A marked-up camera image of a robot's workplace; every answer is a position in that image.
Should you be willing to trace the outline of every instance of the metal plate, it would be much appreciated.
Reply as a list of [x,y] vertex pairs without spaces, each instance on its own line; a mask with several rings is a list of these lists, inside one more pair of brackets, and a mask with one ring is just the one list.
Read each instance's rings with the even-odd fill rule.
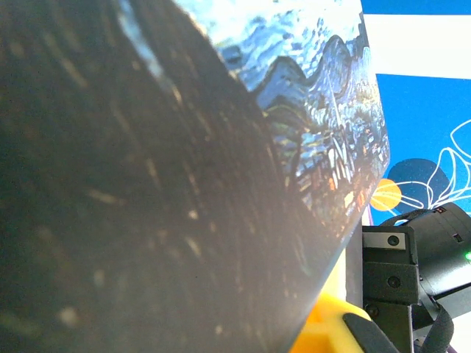
[[[397,245],[391,245],[388,242],[390,237],[397,237],[399,242]],[[406,250],[406,235],[404,233],[363,233],[363,247],[364,248],[378,248],[378,249],[395,249]]]

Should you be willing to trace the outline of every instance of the yellow plastic part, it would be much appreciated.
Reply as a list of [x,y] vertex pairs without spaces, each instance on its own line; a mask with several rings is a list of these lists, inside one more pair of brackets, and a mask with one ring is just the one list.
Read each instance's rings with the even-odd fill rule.
[[291,353],[363,353],[342,319],[345,313],[371,320],[361,308],[321,293]]

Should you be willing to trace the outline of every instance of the white stripe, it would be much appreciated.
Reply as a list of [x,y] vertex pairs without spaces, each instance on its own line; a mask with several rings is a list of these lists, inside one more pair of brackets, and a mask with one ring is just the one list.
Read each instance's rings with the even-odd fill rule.
[[471,79],[471,15],[365,15],[377,74]]
[[371,210],[369,208],[369,205],[366,207],[365,212],[361,216],[361,224],[364,226],[372,226],[373,221],[371,218]]

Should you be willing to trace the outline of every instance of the van gogh painting print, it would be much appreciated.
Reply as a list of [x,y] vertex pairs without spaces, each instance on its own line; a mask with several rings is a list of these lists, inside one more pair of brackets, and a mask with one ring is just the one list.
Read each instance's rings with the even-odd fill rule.
[[389,162],[360,1],[177,3],[263,110],[286,187],[340,236]]

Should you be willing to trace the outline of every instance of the orange circle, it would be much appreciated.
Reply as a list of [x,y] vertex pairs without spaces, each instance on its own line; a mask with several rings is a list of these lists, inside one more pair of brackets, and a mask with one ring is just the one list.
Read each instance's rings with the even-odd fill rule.
[[371,198],[370,204],[378,211],[395,208],[403,197],[399,187],[390,179],[382,179]]

